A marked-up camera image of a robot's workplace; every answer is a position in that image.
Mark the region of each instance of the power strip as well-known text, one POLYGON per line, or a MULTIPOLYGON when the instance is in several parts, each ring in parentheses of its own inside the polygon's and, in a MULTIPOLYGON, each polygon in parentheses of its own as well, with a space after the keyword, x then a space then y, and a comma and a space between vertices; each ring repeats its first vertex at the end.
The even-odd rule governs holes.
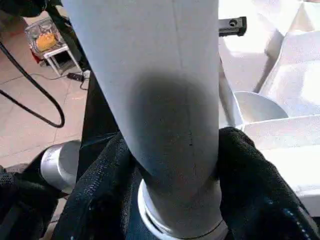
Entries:
POLYGON ((68 73, 66 75, 66 77, 68 79, 72 79, 72 80, 75 80, 75 81, 78 81, 78 82, 83 82, 84 81, 84 76, 82 74, 77 74, 77 73, 68 73))

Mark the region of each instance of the white pvc pipe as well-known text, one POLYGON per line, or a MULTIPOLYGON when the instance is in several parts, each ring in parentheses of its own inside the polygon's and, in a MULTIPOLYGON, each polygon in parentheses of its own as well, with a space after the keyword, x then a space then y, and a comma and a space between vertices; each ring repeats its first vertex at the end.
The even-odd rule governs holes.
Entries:
POLYGON ((62 3, 145 170, 149 213, 175 237, 211 231, 221 221, 219 184, 210 179, 218 154, 218 0, 62 3))

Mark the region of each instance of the white plastic stool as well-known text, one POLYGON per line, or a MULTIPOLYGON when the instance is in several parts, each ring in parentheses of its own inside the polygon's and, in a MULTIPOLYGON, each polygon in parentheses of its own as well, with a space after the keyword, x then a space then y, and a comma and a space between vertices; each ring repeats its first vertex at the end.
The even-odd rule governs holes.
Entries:
POLYGON ((78 62, 76 61, 75 57, 73 56, 73 54, 71 53, 69 47, 65 44, 63 45, 62 47, 58 48, 58 49, 55 49, 53 51, 48 51, 46 52, 43 57, 48 61, 48 63, 50 64, 50 66, 52 67, 52 69, 56 72, 56 74, 58 74, 58 76, 60 77, 61 74, 60 74, 60 66, 57 62, 57 60, 55 59, 55 55, 59 54, 59 53, 62 53, 62 52, 65 52, 67 51, 70 58, 72 59, 72 61, 74 62, 74 64, 76 65, 76 67, 82 72, 78 62))

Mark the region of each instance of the floor tile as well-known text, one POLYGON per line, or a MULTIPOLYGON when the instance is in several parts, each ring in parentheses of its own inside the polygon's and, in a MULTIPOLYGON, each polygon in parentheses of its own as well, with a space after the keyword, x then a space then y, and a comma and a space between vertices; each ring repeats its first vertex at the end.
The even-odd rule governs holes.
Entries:
POLYGON ((67 136, 67 137, 56 137, 54 140, 54 144, 62 144, 73 140, 81 141, 82 132, 78 132, 75 135, 67 136))
POLYGON ((11 155, 0 157, 0 165, 4 168, 16 165, 16 164, 28 164, 30 163, 39 153, 51 146, 51 143, 44 144, 41 146, 33 147, 25 151, 17 152, 11 155))
MULTIPOLYGON (((52 104, 33 105, 32 110, 59 123, 60 118, 52 104)), ((36 146, 52 143, 57 129, 36 118, 18 106, 8 115, 0 129, 0 156, 21 152, 36 146)))
POLYGON ((86 91, 77 91, 66 96, 63 106, 65 126, 57 130, 55 139, 74 136, 82 132, 86 99, 86 91))

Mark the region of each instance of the white surface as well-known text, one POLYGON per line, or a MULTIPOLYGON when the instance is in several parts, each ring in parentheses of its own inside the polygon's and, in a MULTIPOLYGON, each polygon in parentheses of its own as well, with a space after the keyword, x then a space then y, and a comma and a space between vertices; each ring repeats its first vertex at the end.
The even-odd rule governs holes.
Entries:
POLYGON ((228 126, 241 128, 244 120, 221 63, 219 68, 219 98, 219 128, 228 126))
POLYGON ((265 96, 248 91, 236 91, 234 95, 245 124, 288 117, 276 102, 265 96))
POLYGON ((244 132, 259 150, 320 145, 320 115, 255 122, 244 132))
POLYGON ((260 93, 290 117, 320 114, 320 31, 288 34, 260 93))
POLYGON ((162 225, 176 237, 210 232, 221 221, 220 199, 209 201, 212 189, 203 189, 218 155, 218 0, 63 5, 130 151, 150 176, 151 214, 171 218, 162 225), (207 208, 188 207, 199 191, 207 208), (169 199, 174 212, 163 204, 169 199), (214 214, 204 212, 212 208, 214 214), (182 209, 207 217, 199 227, 179 215, 182 209))
POLYGON ((244 36, 219 39, 225 76, 234 91, 259 91, 300 5, 298 0, 220 1, 220 19, 247 17, 244 36))

